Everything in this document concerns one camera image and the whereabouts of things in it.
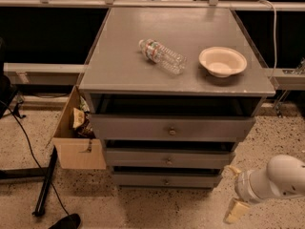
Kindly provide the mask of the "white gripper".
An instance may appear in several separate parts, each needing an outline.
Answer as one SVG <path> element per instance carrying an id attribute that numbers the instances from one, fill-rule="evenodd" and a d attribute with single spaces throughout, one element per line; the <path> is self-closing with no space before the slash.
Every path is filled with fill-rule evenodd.
<path id="1" fill-rule="evenodd" d="M 234 189 L 238 197 L 241 199 L 231 199 L 228 210 L 224 217 L 224 221 L 226 223 L 233 224 L 239 221 L 249 212 L 251 208 L 249 204 L 256 205 L 261 203 L 262 199 L 254 193 L 254 189 L 251 186 L 250 174 L 253 172 L 253 170 L 241 172 L 240 169 L 233 165 L 226 165 L 225 168 L 230 170 L 234 177 L 236 177 L 234 182 Z"/>

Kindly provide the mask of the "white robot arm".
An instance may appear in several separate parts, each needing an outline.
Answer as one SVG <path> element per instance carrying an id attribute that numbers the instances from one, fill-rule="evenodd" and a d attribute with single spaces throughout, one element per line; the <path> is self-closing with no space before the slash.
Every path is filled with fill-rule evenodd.
<path id="1" fill-rule="evenodd" d="M 272 157 L 261 169 L 242 171 L 232 165 L 234 189 L 224 222 L 233 224 L 247 214 L 252 205 L 267 199 L 290 199 L 305 196 L 305 163 L 293 156 Z"/>

